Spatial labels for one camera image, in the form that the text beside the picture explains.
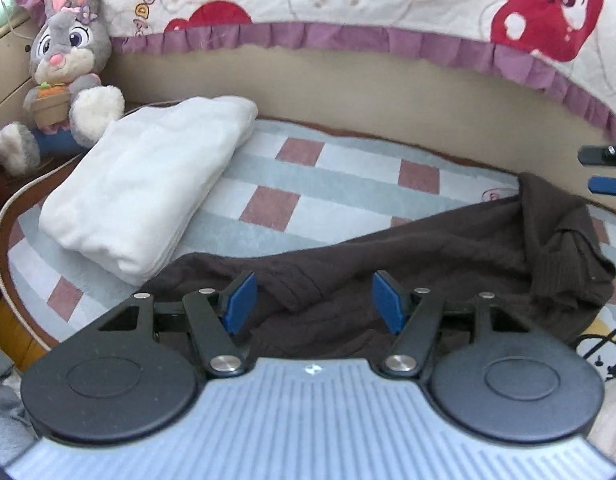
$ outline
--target bunny eye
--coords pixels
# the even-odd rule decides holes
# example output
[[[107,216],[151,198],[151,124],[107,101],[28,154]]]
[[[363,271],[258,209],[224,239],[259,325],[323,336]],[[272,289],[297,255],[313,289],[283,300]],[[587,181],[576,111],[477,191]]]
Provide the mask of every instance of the bunny eye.
[[[50,50],[50,43],[50,34],[47,34],[41,38],[41,41],[39,41],[39,46],[37,47],[37,56],[42,57],[47,54],[48,50]]]
[[[90,34],[85,27],[74,27],[70,31],[70,46],[86,46],[90,41]]]

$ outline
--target stuffed rabbit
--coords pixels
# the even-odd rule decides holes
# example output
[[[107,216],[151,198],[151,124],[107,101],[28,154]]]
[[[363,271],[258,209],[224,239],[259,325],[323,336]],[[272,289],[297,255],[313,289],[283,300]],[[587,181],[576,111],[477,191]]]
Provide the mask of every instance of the stuffed rabbit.
[[[0,164],[13,176],[35,170],[47,155],[77,155],[94,146],[124,113],[124,98],[102,86],[99,73],[112,52],[99,0],[46,0],[46,24],[32,44],[30,75],[38,84],[24,110],[37,127],[0,131]]]

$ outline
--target brown garment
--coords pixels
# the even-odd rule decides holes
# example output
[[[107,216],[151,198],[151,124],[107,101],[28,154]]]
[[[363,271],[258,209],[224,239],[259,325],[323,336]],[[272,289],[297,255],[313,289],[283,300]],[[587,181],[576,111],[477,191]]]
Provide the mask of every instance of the brown garment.
[[[377,269],[411,289],[443,290],[449,300],[492,291],[570,341],[612,296],[616,270],[601,254],[581,197],[531,174],[522,174],[519,182],[519,196],[330,247],[262,258],[187,254],[141,290],[176,301],[204,286],[221,289],[252,270],[259,301],[239,341],[250,336],[251,361],[353,356],[379,362],[394,336],[373,305]]]

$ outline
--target checkered mat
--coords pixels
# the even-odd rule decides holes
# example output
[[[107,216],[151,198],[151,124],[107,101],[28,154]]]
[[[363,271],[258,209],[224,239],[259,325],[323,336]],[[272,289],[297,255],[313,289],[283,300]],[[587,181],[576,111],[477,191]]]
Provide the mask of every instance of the checkered mat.
[[[261,256],[335,244],[517,192],[516,178],[505,173],[460,166],[391,142],[258,120],[253,137],[194,215],[173,259],[192,251]],[[134,287],[40,233],[41,203],[18,215],[10,229],[2,224],[0,236],[9,236],[8,279],[18,296],[6,298],[51,346]],[[616,263],[616,216],[590,211],[603,252]],[[578,350],[586,354],[600,342],[588,360],[609,378],[616,375],[616,293],[582,335]]]

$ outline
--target purple fabric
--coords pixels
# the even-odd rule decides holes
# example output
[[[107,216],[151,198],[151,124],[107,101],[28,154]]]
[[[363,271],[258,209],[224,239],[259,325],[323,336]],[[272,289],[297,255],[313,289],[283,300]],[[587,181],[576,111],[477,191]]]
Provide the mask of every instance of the purple fabric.
[[[542,91],[549,99],[563,103],[572,113],[603,130],[610,140],[616,140],[616,115],[604,103],[544,61],[504,45],[398,28],[298,22],[197,27],[113,38],[115,50],[122,53],[185,53],[237,48],[243,44],[386,52],[408,59],[425,59],[439,66],[497,75]]]
[[[41,0],[15,0],[15,3],[19,7],[26,9],[30,17],[40,27],[46,22],[46,10]]]

